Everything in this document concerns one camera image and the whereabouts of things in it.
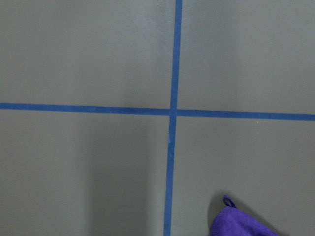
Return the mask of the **purple towel with loop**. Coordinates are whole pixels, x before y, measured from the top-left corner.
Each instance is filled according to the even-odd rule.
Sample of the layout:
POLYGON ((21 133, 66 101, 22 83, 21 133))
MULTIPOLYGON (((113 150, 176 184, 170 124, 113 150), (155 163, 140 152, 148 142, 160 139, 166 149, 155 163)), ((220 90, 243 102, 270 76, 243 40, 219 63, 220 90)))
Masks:
POLYGON ((210 236, 277 236, 260 221, 240 211, 232 198, 223 197, 225 208, 214 218, 210 236))

